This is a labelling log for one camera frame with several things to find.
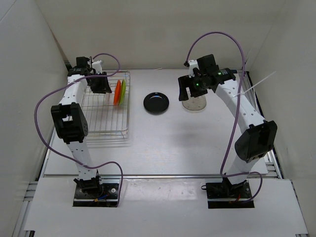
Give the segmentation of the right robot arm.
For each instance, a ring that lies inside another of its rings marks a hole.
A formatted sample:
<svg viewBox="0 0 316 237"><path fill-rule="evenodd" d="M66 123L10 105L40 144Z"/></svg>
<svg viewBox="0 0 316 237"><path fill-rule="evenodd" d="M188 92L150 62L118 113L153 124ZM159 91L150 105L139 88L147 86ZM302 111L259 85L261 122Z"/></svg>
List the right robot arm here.
<svg viewBox="0 0 316 237"><path fill-rule="evenodd" d="M234 197L240 190L254 164L274 146L277 124L260 115L241 92L240 81L228 68L220 69L212 54L185 62L186 76L178 78L179 101L200 97L212 90L237 120L241 136L235 142L236 157L222 184L222 193Z"/></svg>

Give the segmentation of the clear speckled plate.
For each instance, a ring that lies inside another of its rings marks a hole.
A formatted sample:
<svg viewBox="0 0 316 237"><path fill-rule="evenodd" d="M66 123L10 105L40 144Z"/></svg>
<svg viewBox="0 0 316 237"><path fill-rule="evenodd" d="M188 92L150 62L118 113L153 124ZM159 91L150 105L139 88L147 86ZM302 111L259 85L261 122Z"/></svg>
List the clear speckled plate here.
<svg viewBox="0 0 316 237"><path fill-rule="evenodd" d="M201 111L207 105L206 97L191 97L189 100L182 101L182 106L188 111Z"/></svg>

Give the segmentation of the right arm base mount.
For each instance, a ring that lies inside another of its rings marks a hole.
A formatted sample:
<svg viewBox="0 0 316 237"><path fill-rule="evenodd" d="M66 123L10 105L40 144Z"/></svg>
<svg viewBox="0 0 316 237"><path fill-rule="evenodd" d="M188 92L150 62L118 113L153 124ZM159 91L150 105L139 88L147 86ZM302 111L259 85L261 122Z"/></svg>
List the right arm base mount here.
<svg viewBox="0 0 316 237"><path fill-rule="evenodd" d="M248 181L232 185L228 178L221 182L208 182L201 186L206 191L208 209L254 208L254 201Z"/></svg>

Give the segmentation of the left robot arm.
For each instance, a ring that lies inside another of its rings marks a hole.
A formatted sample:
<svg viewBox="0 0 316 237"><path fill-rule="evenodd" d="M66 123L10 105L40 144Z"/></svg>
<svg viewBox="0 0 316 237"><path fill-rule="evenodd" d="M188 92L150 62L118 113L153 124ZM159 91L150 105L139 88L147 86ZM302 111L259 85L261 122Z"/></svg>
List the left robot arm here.
<svg viewBox="0 0 316 237"><path fill-rule="evenodd" d="M51 107L51 115L57 135L70 149L79 172L75 183L79 189L93 198L102 195L104 186L97 169L92 169L92 160L87 148L88 123L81 109L83 96L89 86L94 92L111 93L102 60L76 58L76 66L68 71L68 87L58 105Z"/></svg>

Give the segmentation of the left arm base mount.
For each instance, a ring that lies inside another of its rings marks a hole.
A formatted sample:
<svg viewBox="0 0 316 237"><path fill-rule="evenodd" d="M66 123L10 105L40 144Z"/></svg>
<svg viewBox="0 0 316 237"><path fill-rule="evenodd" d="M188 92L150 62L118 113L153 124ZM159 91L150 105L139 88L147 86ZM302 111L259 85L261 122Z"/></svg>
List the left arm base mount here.
<svg viewBox="0 0 316 237"><path fill-rule="evenodd" d="M73 207L118 207L120 181L118 179L74 180L76 189Z"/></svg>

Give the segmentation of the black plate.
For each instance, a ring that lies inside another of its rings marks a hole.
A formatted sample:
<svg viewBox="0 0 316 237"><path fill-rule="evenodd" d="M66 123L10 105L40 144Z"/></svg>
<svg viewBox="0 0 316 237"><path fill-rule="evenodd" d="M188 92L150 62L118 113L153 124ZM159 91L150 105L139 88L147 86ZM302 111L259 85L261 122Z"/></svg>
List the black plate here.
<svg viewBox="0 0 316 237"><path fill-rule="evenodd" d="M160 115L168 109L169 99L161 92L152 92L145 96L143 106L148 113Z"/></svg>

